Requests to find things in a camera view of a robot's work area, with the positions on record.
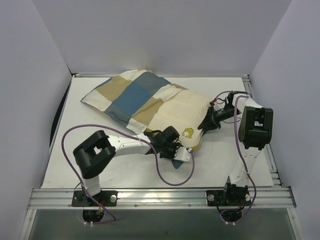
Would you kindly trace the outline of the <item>cream pillow with yellow edge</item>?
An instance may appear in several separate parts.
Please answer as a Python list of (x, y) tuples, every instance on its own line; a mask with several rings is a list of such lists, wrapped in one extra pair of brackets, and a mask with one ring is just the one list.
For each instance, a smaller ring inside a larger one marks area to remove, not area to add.
[(147, 129), (163, 131), (172, 126), (181, 144), (196, 151), (202, 142), (202, 130), (198, 127), (207, 115), (210, 100), (200, 93), (182, 90), (159, 108)]

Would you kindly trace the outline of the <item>blue tan white checked pillowcase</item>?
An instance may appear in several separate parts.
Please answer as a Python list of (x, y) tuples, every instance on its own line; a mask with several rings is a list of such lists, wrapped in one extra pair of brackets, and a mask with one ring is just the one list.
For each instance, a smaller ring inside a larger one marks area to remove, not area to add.
[(150, 71), (130, 70), (99, 84), (81, 102), (139, 135), (147, 132), (159, 108), (182, 90)]

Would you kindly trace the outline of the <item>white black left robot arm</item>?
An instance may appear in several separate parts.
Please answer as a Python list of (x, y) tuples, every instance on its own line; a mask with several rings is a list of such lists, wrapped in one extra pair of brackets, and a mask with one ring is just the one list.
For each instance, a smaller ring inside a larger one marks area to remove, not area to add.
[(169, 160), (182, 160), (183, 147), (178, 132), (172, 127), (138, 135), (119, 137), (98, 130), (73, 150), (83, 187), (83, 200), (90, 206), (101, 201), (99, 175), (114, 157), (131, 154), (159, 154)]

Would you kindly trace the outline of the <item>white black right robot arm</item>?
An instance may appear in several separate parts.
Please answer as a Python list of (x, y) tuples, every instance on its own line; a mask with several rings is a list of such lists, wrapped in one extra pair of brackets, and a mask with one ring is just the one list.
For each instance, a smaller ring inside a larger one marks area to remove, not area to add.
[(250, 173), (264, 147), (270, 143), (273, 131), (274, 110), (256, 103), (245, 91), (225, 91), (223, 108), (215, 108), (218, 98), (210, 102), (206, 116), (198, 129), (206, 133), (221, 128), (221, 122), (233, 118), (237, 164), (228, 176), (222, 200), (232, 205), (245, 195), (251, 180)]

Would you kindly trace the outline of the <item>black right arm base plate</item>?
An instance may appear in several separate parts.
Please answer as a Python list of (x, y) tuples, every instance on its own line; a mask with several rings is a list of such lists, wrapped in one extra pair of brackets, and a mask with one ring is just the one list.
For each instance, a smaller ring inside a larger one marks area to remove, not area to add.
[(207, 190), (206, 200), (207, 205), (212, 207), (247, 207), (252, 203), (248, 189), (243, 187)]

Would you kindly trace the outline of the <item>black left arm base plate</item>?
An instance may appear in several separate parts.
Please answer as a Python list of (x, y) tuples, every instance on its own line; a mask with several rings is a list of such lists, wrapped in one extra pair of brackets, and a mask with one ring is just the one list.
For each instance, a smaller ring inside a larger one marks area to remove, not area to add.
[[(93, 198), (104, 207), (115, 207), (117, 205), (118, 192), (116, 190), (101, 190)], [(83, 190), (73, 192), (72, 207), (97, 207), (98, 205), (88, 197)]]

